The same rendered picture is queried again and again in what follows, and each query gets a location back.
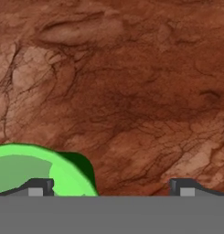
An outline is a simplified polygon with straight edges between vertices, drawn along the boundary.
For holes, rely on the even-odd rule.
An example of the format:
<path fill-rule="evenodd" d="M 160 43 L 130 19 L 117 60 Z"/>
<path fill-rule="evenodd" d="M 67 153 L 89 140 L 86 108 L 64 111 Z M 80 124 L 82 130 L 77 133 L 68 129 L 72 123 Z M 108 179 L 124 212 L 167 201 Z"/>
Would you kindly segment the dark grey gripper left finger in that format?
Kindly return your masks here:
<path fill-rule="evenodd" d="M 54 195 L 53 186 L 52 178 L 31 178 L 20 187 L 1 192 L 0 197 L 51 197 Z"/>

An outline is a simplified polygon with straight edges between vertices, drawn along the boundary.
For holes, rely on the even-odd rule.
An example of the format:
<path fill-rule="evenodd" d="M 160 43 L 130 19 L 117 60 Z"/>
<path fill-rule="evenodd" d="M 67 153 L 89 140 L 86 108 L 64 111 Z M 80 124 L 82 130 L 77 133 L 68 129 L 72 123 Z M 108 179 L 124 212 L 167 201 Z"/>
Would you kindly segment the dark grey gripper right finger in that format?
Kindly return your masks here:
<path fill-rule="evenodd" d="M 206 197 L 224 196 L 224 193 L 205 188 L 192 178 L 171 178 L 169 180 L 169 195 L 175 197 Z"/>

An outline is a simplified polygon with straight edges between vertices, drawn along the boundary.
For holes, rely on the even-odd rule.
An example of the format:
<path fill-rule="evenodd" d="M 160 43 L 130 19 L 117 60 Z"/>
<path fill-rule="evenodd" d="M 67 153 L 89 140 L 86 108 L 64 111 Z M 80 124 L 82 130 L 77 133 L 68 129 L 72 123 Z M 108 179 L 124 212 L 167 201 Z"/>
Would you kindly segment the green bowl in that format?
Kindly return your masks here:
<path fill-rule="evenodd" d="M 83 155 L 34 144 L 0 144 L 0 193 L 31 178 L 52 178 L 53 196 L 98 196 L 92 165 Z"/>

